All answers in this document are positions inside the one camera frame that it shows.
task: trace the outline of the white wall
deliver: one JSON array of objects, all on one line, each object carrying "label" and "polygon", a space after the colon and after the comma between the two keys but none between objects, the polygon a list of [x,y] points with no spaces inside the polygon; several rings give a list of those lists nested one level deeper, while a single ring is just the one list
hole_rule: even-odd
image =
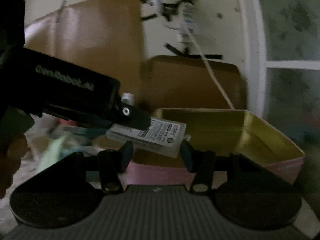
[{"label": "white wall", "polygon": [[[57,10],[63,0],[26,0],[26,24]],[[83,0],[66,0],[67,5]],[[199,0],[196,21],[201,33],[197,37],[204,53],[222,54],[224,62],[235,64],[242,73],[244,69],[244,46],[242,34],[241,14],[238,0]],[[153,13],[154,9],[148,5],[142,7],[142,14]],[[145,54],[146,57],[169,54],[163,47],[164,43],[180,48],[176,41],[177,32],[161,25],[159,19],[144,23]]]}]

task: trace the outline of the battery label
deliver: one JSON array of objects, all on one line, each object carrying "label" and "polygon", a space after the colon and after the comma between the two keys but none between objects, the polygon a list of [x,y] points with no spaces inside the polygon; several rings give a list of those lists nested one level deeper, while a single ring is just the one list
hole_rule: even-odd
[{"label": "battery label", "polygon": [[151,118],[151,124],[145,131],[129,128],[119,124],[110,128],[110,131],[127,135],[139,140],[171,147],[179,134],[180,124],[166,120]]}]

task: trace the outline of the white cable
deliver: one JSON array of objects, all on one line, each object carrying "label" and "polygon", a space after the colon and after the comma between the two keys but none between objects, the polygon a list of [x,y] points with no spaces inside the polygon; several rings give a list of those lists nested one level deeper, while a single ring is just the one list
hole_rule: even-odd
[{"label": "white cable", "polygon": [[223,87],[221,86],[221,84],[219,83],[219,81],[217,80],[216,76],[214,75],[213,71],[212,71],[212,68],[207,60],[207,58],[204,56],[204,54],[202,53],[201,51],[201,48],[198,44],[198,42],[196,41],[196,39],[194,38],[194,36],[191,34],[189,28],[188,28],[188,25],[185,24],[184,22],[184,17],[183,17],[183,10],[184,8],[186,7],[186,4],[185,5],[180,5],[179,7],[179,20],[180,20],[180,24],[182,26],[182,28],[184,29],[184,31],[188,34],[190,40],[192,41],[192,43],[194,44],[194,46],[197,48],[199,54],[200,54],[200,57],[202,58],[208,72],[209,72],[209,75],[211,77],[211,79],[213,80],[213,82],[216,84],[216,86],[218,87],[218,89],[220,90],[222,96],[224,97],[224,99],[227,101],[230,109],[232,110],[235,110],[235,107],[233,106],[230,98],[228,97],[227,93],[224,91]]}]

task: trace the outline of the cardboard box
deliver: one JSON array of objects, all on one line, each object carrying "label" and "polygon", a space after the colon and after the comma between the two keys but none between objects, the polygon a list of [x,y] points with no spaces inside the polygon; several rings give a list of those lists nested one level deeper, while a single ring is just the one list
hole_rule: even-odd
[{"label": "cardboard box", "polygon": [[111,76],[139,101],[143,32],[139,0],[87,0],[25,28],[25,47]]},{"label": "cardboard box", "polygon": [[[238,68],[210,61],[218,81],[236,109],[246,109],[246,87]],[[201,59],[157,56],[143,68],[143,106],[157,108],[219,108],[229,106]]]}]

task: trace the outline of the screw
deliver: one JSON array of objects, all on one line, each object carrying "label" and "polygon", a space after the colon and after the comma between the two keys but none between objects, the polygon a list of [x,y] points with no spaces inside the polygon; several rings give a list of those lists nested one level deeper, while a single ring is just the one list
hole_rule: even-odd
[{"label": "screw", "polygon": [[128,115],[130,114],[129,108],[124,107],[124,108],[122,109],[122,113],[123,113],[125,116],[128,116]]},{"label": "screw", "polygon": [[193,185],[192,189],[195,191],[195,192],[206,192],[208,191],[208,186],[205,185],[205,184],[195,184]]},{"label": "screw", "polygon": [[116,184],[114,182],[110,182],[110,183],[107,183],[106,185],[104,185],[103,188],[106,192],[116,192],[120,189],[120,185]]}]

